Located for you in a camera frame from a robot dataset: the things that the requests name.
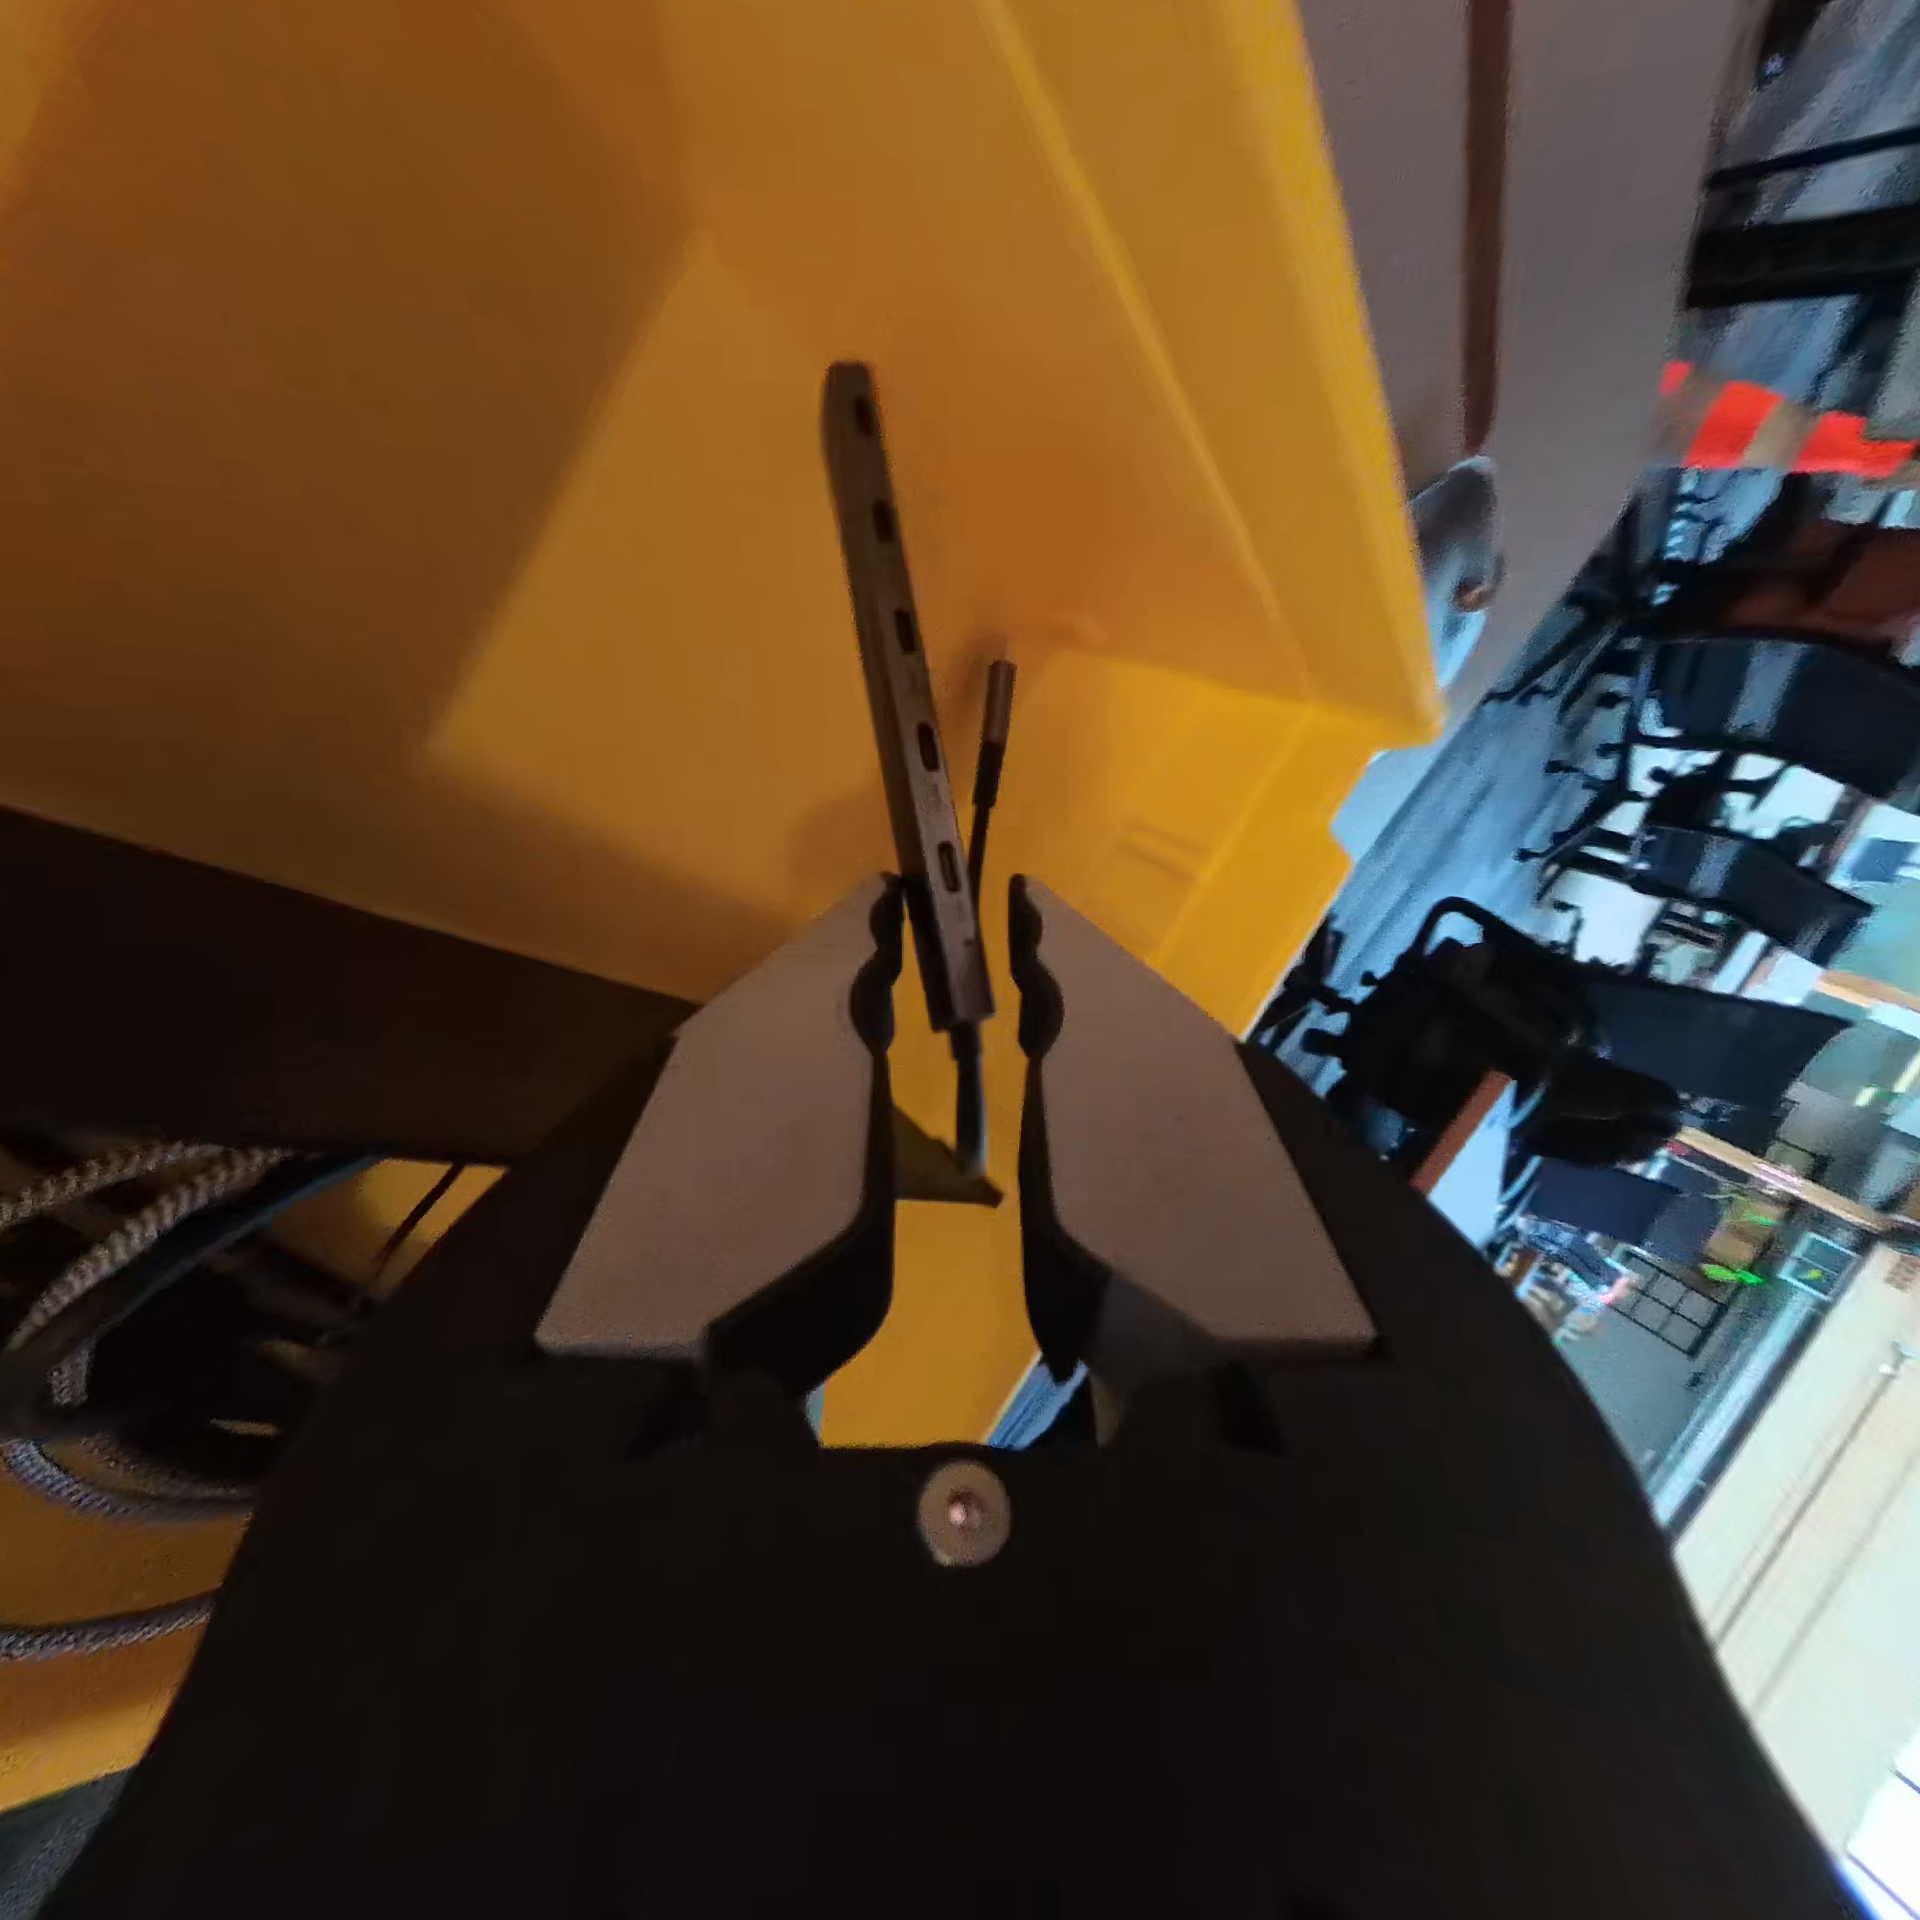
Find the red orange box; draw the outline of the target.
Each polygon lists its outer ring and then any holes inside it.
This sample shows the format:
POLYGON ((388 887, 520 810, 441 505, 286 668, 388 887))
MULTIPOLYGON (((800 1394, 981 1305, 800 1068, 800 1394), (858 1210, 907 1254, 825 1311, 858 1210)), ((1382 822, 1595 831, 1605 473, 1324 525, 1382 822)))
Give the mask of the red orange box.
POLYGON ((1881 436, 1856 412, 1794 400, 1684 358, 1662 365, 1657 400, 1657 444, 1674 468, 1845 478, 1883 490, 1918 483, 1916 438, 1881 436))

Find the grey usb hub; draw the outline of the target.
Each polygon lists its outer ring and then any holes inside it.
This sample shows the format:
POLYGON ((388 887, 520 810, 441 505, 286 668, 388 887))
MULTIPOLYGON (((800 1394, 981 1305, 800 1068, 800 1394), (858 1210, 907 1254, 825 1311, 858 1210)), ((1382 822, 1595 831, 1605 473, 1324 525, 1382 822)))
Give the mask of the grey usb hub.
POLYGON ((935 1031, 953 1034, 990 1020, 996 1000, 867 364, 827 365, 820 434, 925 1014, 935 1031))

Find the yellow plastic bin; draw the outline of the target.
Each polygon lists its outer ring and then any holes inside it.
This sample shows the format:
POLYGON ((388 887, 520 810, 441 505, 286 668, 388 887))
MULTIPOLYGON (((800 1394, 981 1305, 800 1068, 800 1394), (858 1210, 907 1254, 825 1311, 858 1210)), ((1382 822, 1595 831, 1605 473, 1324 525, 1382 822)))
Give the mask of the yellow plastic bin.
POLYGON ((239 1813, 434 1739, 498 1798, 687 1634, 699 1566, 904 1592, 997 1555, 937 1451, 687 1471, 814 1395, 533 1335, 693 1014, 893 876, 821 453, 876 382, 993 1012, 904 900, 889 1305, 958 1342, 827 1441, 962 1451, 1040 1356, 1008 894, 1237 1034, 1442 713, 1294 3, 4 3, 4 1127, 172 1169, 25 1301, 4 1580, 116 1551, 47 1477, 192 1398, 61 1399, 205 1254, 389 1162, 493 1166, 318 1380, 210 1414, 168 1575, 4 1620, 31 1791, 201 1755, 239 1813))

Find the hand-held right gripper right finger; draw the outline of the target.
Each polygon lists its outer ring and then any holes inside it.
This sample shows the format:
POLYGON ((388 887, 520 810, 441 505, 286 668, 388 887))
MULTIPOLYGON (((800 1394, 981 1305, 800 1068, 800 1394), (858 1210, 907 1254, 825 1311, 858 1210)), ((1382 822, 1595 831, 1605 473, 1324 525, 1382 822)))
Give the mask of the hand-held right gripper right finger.
POLYGON ((1380 1334, 1232 1030, 1035 876, 1020 996, 1020 1265, 1083 1445, 1332 1448, 1380 1334))

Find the black office chair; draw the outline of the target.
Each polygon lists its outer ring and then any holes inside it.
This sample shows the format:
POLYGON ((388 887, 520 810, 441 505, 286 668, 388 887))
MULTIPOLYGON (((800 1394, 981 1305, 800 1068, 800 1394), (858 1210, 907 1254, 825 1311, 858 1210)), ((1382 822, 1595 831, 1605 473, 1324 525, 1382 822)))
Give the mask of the black office chair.
POLYGON ((1617 715, 1605 771, 1571 760, 1583 808, 1542 846, 1513 853, 1535 897, 1588 876, 1664 905, 1691 907, 1764 935, 1800 957, 1830 957, 1867 914, 1835 886, 1820 852, 1785 827, 1768 835, 1724 822, 1727 803, 1764 802, 1772 777, 1743 780, 1747 758, 1816 775, 1850 802, 1916 816, 1916 671, 1822 635, 1605 635, 1555 697, 1617 715))
POLYGON ((1267 1051, 1327 1062, 1327 1107, 1373 1153, 1428 1162, 1481 1087, 1509 1093, 1507 1151, 1623 1168, 1695 1105, 1775 1113, 1843 1016, 1588 963, 1462 896, 1433 902, 1384 972, 1340 992, 1321 922, 1252 1021, 1267 1051))

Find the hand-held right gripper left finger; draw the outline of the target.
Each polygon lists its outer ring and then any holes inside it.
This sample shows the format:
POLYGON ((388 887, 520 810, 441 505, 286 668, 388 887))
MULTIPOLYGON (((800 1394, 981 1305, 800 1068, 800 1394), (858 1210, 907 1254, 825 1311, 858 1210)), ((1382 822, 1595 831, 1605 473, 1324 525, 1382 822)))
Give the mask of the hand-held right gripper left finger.
POLYGON ((554 1359, 815 1394, 893 1296, 896 876, 865 876, 678 1030, 536 1327, 554 1359))

